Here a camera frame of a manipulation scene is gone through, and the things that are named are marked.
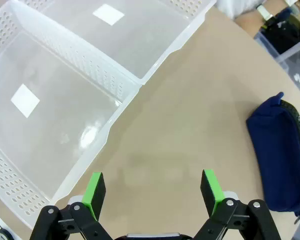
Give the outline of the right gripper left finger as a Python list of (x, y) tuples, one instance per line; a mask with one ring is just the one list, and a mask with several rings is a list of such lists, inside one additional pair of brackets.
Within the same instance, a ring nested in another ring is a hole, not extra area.
[(106, 186), (102, 172), (92, 174), (82, 200), (63, 209), (43, 207), (32, 230), (31, 240), (67, 240), (81, 234), (85, 240), (109, 240), (111, 236), (99, 222)]

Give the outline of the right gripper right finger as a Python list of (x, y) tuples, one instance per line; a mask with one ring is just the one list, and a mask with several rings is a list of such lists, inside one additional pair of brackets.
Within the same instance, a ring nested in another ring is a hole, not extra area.
[(195, 240), (221, 240), (228, 230), (237, 230), (244, 240), (280, 240), (273, 217), (261, 199), (248, 204), (225, 197), (212, 169), (202, 171), (200, 190), (209, 219), (193, 237)]

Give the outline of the person's left hand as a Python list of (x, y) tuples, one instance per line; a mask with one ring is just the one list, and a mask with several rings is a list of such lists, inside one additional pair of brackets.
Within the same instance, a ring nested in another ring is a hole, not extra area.
[(234, 22), (253, 38), (264, 24), (264, 19), (258, 11), (250, 11), (238, 16)]

